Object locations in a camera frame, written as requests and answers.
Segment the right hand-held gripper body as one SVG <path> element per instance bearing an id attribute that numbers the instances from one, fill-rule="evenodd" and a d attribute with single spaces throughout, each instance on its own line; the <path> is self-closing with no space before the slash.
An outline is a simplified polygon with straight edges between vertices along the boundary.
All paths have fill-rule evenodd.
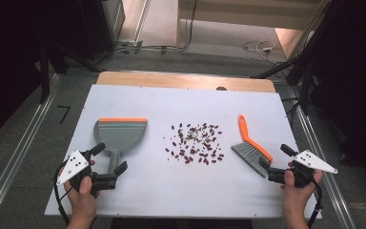
<path id="1" fill-rule="evenodd" d="M 315 169 L 331 174 L 338 173 L 338 169 L 334 168 L 309 150 L 305 150 L 301 153 L 287 151 L 286 154 L 293 158 L 290 171 L 294 174 L 296 188 L 303 188 L 311 183 L 314 178 Z"/>

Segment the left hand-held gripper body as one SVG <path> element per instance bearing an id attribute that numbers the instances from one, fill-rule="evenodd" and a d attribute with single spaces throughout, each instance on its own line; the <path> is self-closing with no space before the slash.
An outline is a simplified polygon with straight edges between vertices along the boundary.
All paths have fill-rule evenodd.
<path id="1" fill-rule="evenodd" d="M 75 190 L 79 190 L 82 179 L 84 177 L 90 177 L 91 189 L 93 191 L 114 189 L 117 174 L 99 175 L 92 171 L 91 157 L 97 154 L 98 152 L 96 150 L 88 150 L 85 152 L 74 150 L 66 161 L 65 167 L 57 179 L 56 184 L 62 185 L 68 181 Z"/>

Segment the orange brush with grey bristles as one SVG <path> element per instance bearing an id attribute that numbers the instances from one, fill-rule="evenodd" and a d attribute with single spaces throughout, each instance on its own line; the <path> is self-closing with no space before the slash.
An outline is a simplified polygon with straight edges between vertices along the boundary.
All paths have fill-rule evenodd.
<path id="1" fill-rule="evenodd" d="M 243 114 L 238 117 L 238 126 L 243 142 L 232 146 L 231 149 L 258 174 L 265 177 L 268 170 L 264 170 L 258 161 L 261 157 L 264 157 L 272 164 L 273 157 L 261 145 L 249 137 L 248 125 Z"/>

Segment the grey dustpan with orange edge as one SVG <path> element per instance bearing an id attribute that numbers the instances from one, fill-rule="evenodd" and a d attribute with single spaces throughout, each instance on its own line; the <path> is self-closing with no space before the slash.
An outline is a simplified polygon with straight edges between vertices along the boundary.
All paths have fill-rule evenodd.
<path id="1" fill-rule="evenodd" d="M 139 117 L 102 117 L 96 121 L 93 137 L 111 152 L 110 173 L 119 165 L 121 153 L 133 148 L 145 134 L 147 123 L 147 118 Z"/>

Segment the group of red beans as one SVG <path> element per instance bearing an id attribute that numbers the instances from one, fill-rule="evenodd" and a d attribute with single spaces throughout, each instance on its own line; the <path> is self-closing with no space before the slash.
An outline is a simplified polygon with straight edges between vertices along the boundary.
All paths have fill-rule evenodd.
<path id="1" fill-rule="evenodd" d="M 177 161 L 204 165 L 221 162 L 225 153 L 221 138 L 222 129 L 217 124 L 177 123 L 171 125 L 166 135 L 164 150 Z"/>

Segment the person's left hand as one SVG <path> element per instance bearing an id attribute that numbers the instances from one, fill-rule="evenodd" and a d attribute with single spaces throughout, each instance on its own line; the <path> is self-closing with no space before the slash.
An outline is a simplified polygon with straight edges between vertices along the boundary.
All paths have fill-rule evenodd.
<path id="1" fill-rule="evenodd" d="M 91 194 L 92 179 L 89 176 L 82 178 L 78 191 L 75 191 L 68 181 L 64 183 L 64 188 L 68 191 L 68 198 L 71 202 L 71 217 L 95 218 L 96 200 Z"/>

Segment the person's right hand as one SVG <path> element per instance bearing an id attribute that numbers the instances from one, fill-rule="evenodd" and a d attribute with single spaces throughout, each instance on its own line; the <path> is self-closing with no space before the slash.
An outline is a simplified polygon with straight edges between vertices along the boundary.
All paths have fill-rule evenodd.
<path id="1" fill-rule="evenodd" d="M 304 215 L 304 210 L 309 198 L 315 191 L 316 186 L 310 182 L 303 188 L 295 187 L 295 176 L 292 171 L 286 171 L 284 174 L 285 183 L 280 186 L 283 190 L 282 211 L 285 215 Z"/>

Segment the white board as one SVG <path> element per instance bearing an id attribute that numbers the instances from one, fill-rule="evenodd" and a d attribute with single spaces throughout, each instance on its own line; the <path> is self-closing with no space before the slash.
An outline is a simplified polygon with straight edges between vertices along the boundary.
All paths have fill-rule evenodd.
<path id="1" fill-rule="evenodd" d="M 71 139 L 71 151 L 95 144 L 93 126 L 101 117 L 145 117 L 140 142 L 123 153 L 128 169 L 114 189 L 97 200 L 97 213 L 111 217 L 279 218 L 282 191 L 248 166 L 232 148 L 241 142 L 238 118 L 250 137 L 286 167 L 280 147 L 296 146 L 280 96 L 209 90 L 94 85 Z M 215 162 L 187 163 L 175 154 L 177 129 L 213 124 Z"/>

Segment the black stand leg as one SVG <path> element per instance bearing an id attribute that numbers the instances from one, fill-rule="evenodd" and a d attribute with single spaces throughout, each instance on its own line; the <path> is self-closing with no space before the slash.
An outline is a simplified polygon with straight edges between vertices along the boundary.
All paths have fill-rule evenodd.
<path id="1" fill-rule="evenodd" d="M 308 114 L 308 95 L 311 80 L 312 80 L 312 64 L 306 63 L 302 77 L 302 86 L 300 95 L 300 107 L 305 115 Z"/>
<path id="2" fill-rule="evenodd" d="M 40 45 L 40 74 L 41 74 L 41 98 L 40 103 L 43 104 L 50 95 L 50 80 L 48 58 L 46 53 L 46 45 Z"/>

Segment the black curtain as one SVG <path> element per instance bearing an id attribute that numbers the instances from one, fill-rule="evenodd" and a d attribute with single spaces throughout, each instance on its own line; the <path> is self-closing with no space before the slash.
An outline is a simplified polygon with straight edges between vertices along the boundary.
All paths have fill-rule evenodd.
<path id="1" fill-rule="evenodd" d="M 65 73 L 68 56 L 81 63 L 109 52 L 108 0 L 0 0 L 0 129 L 41 88 L 40 45 L 48 66 Z"/>
<path id="2" fill-rule="evenodd" d="M 343 134 L 343 154 L 366 169 L 366 0 L 331 0 L 307 50 L 320 80 L 311 99 Z"/>

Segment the wooden table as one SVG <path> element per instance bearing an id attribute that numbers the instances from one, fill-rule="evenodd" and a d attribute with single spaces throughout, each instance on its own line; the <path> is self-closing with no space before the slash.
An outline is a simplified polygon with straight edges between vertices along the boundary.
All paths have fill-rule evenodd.
<path id="1" fill-rule="evenodd" d="M 194 73 L 156 72 L 102 72 L 99 85 L 136 87 L 179 88 L 217 90 L 224 88 L 234 92 L 274 93 L 274 83 L 269 79 L 236 78 Z"/>

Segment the grey power strip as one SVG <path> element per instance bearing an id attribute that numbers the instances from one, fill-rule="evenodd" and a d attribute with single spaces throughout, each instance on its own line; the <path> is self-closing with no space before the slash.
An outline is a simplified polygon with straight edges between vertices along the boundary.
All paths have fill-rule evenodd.
<path id="1" fill-rule="evenodd" d="M 115 45 L 115 52 L 129 54 L 131 52 L 139 53 L 142 49 L 143 41 L 119 41 Z"/>

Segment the beige wooden platform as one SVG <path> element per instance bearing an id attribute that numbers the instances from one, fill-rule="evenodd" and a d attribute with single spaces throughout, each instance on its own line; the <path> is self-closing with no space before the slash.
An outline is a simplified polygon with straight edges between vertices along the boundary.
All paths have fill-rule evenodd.
<path id="1" fill-rule="evenodd" d="M 178 0 L 179 18 L 301 30 L 331 0 Z"/>

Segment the metal floor rail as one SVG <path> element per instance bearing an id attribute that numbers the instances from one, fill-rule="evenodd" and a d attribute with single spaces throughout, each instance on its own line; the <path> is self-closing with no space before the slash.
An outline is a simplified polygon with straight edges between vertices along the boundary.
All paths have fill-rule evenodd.
<path id="1" fill-rule="evenodd" d="M 296 146 L 299 150 L 310 150 L 324 161 L 327 157 L 316 136 L 315 129 L 308 115 L 305 115 L 297 100 L 293 101 L 293 110 L 288 114 Z M 346 204 L 345 198 L 337 184 L 336 175 L 324 173 L 320 183 L 322 189 L 322 220 L 329 228 L 356 229 L 356 224 Z"/>
<path id="2" fill-rule="evenodd" d="M 31 121 L 27 127 L 27 129 L 22 134 L 19 142 L 16 145 L 16 148 L 13 150 L 9 162 L 4 167 L 4 170 L 0 176 L 0 205 L 7 194 L 14 177 L 20 168 L 27 152 L 29 150 L 30 145 L 32 144 L 42 121 L 44 120 L 53 99 L 58 90 L 58 85 L 61 82 L 61 75 L 55 73 L 52 76 L 49 87 L 51 91 L 49 95 L 45 99 L 45 101 L 39 104 L 33 113 Z"/>

